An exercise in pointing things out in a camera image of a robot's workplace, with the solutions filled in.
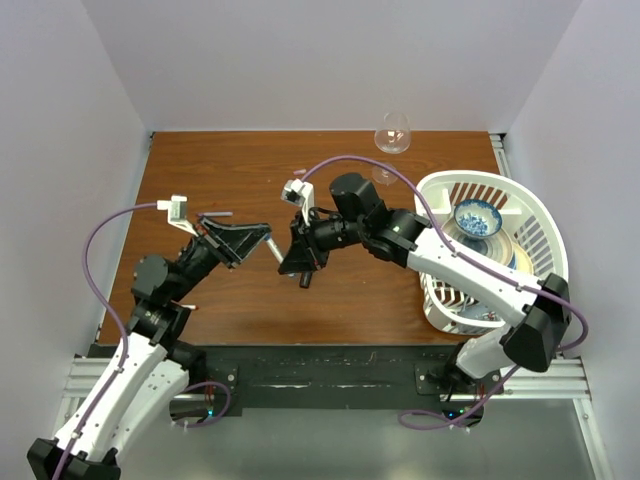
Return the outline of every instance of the white wall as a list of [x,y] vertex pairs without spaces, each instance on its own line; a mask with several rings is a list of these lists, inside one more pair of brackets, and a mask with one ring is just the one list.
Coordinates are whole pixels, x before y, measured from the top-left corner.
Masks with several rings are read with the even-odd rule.
[[564,235],[582,348],[617,478],[638,477],[640,3],[584,0],[507,134],[511,170]]
[[[0,478],[25,479],[98,324],[82,243],[133,201],[146,135],[79,0],[2,2],[0,106]],[[123,227],[93,250],[102,285]]]
[[580,0],[83,0],[153,130],[505,131]]

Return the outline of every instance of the plastic basket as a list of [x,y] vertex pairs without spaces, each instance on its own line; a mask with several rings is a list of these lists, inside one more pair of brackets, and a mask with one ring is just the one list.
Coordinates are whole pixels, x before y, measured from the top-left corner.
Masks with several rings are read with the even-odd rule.
[[[463,200],[476,198],[491,203],[502,215],[502,228],[531,260],[534,275],[546,278],[555,273],[569,279],[567,253],[558,227],[542,202],[522,185],[492,173],[451,170],[426,176],[418,190],[440,226]],[[426,215],[417,197],[415,204],[416,212]],[[438,330],[482,335],[504,325],[488,308],[442,280],[420,273],[420,285],[425,295],[424,313]]]

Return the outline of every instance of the bowl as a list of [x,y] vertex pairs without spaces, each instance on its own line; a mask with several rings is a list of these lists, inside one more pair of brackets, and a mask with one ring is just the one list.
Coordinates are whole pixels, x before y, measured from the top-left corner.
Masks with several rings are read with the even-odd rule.
[[482,240],[502,228],[502,215],[496,207],[483,200],[463,200],[453,211],[456,227],[469,238]]

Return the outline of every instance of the white dish rack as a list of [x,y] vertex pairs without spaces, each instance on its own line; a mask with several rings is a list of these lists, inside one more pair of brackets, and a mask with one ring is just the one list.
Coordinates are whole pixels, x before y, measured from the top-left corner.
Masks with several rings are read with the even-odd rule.
[[[424,177],[418,190],[440,226],[463,200],[476,198],[491,203],[502,215],[503,230],[529,256],[534,275],[545,278],[555,273],[569,280],[567,253],[558,227],[542,202],[522,185],[492,173],[450,170]],[[417,197],[415,204],[416,212],[426,216]],[[438,330],[482,335],[504,325],[487,307],[442,280],[421,273],[420,285],[425,296],[424,313]]]

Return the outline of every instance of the wooden table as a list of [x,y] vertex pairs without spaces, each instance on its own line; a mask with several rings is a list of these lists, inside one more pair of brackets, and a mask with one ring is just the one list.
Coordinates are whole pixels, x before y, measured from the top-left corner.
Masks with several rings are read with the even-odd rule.
[[[295,207],[280,200],[292,172],[325,158],[352,153],[391,162],[413,182],[451,169],[497,172],[489,136],[484,132],[413,132],[411,147],[400,155],[380,152],[373,132],[158,133],[144,173],[138,203],[189,197],[189,212],[231,210],[236,223],[268,222],[283,251],[289,248],[289,223]],[[333,208],[331,180],[349,171],[371,178],[371,167],[335,164],[312,179],[316,205]],[[388,207],[413,209],[413,196],[400,181],[376,184]],[[123,318],[133,306],[129,292],[135,263],[159,253],[174,259],[188,234],[166,223],[166,214],[134,214],[111,294]],[[279,276],[266,245],[235,271],[217,267],[184,300],[192,313],[181,339],[217,343],[456,343],[426,321],[423,293],[415,272],[370,256],[361,246],[331,253],[327,268],[313,276],[311,288]],[[99,342],[117,343],[106,319]]]

